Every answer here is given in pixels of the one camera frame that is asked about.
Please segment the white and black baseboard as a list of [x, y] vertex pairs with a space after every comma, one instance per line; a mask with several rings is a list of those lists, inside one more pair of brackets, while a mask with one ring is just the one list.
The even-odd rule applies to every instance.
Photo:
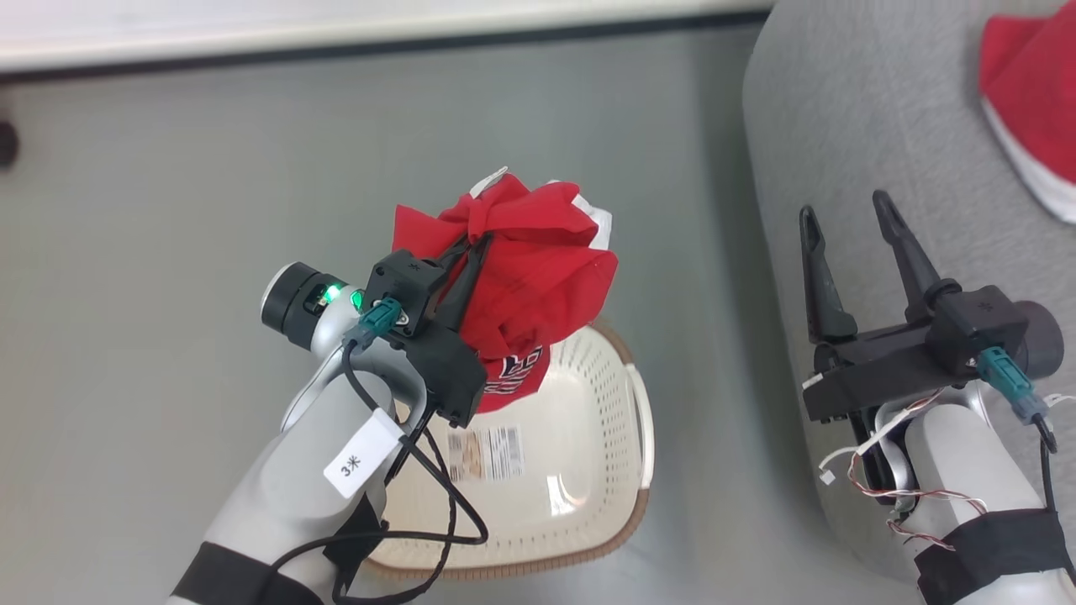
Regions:
[[777, 0], [0, 0], [0, 82], [71, 71], [765, 13]]

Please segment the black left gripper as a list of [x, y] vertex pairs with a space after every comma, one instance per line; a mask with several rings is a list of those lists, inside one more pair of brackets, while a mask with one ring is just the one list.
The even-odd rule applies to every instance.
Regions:
[[450, 276], [455, 276], [435, 307], [438, 323], [430, 323], [422, 333], [404, 340], [407, 358], [433, 395], [435, 412], [454, 428], [468, 428], [487, 383], [482, 362], [458, 333], [472, 302], [492, 238], [493, 233], [481, 234], [473, 244], [468, 237], [461, 237], [438, 256], [417, 259], [420, 291], [441, 290]]

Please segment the white perforated laundry basket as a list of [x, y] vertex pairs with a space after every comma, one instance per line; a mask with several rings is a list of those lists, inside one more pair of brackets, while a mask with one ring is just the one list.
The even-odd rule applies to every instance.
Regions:
[[[643, 519], [656, 467], [651, 406], [624, 340], [603, 320], [553, 344], [539, 390], [468, 428], [519, 426], [525, 474], [453, 482], [489, 526], [481, 546], [454, 546], [443, 577], [491, 581], [610, 555]], [[447, 462], [442, 418], [428, 432]]]

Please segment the red jersey with lettering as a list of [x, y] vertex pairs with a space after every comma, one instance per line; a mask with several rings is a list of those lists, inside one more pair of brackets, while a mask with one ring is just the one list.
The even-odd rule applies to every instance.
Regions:
[[451, 245], [487, 242], [461, 330], [487, 372], [479, 413], [534, 394], [551, 347], [597, 318], [619, 263], [611, 233], [611, 213], [589, 205], [579, 185], [530, 189], [507, 167], [435, 217], [396, 207], [394, 250], [435, 258]]

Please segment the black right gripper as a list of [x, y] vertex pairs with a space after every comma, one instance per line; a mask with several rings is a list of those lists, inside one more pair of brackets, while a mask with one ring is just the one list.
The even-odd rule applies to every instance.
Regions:
[[804, 310], [808, 338], [815, 344], [815, 374], [820, 376], [803, 388], [804, 410], [812, 422], [978, 379], [975, 368], [966, 365], [954, 371], [942, 367], [926, 342], [937, 300], [962, 287], [938, 275], [884, 189], [873, 192], [873, 210], [898, 264], [910, 324], [858, 334], [856, 320], [844, 310], [831, 275], [815, 208], [799, 209]]

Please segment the white paper tag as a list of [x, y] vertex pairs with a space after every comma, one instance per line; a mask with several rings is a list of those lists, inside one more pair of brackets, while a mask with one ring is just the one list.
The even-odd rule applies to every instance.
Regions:
[[381, 408], [362, 423], [324, 468], [327, 482], [345, 500], [365, 489], [377, 468], [401, 448], [404, 430]]

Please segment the barcode sticker label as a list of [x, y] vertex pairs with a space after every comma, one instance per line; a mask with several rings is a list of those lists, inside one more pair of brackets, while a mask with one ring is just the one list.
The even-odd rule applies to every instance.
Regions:
[[525, 452], [519, 426], [447, 430], [449, 476], [455, 483], [499, 482], [525, 475]]

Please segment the grey fabric sofa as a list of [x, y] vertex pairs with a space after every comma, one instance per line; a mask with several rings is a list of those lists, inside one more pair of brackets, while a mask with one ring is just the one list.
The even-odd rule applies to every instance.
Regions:
[[1076, 225], [1027, 191], [983, 116], [978, 64], [995, 14], [1042, 16], [1066, 0], [778, 0], [744, 84], [746, 138], [793, 372], [812, 375], [799, 209], [815, 207], [844, 308], [861, 330], [904, 321], [898, 266], [872, 205], [884, 189], [945, 278], [999, 286], [1054, 315], [1065, 344], [1040, 394], [1052, 484], [1076, 563]]

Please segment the red garment with white hem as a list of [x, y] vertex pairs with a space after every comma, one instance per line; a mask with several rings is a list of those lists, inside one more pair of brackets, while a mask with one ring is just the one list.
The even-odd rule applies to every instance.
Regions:
[[1076, 0], [1044, 17], [990, 17], [978, 88], [1027, 191], [1054, 219], [1076, 225]]

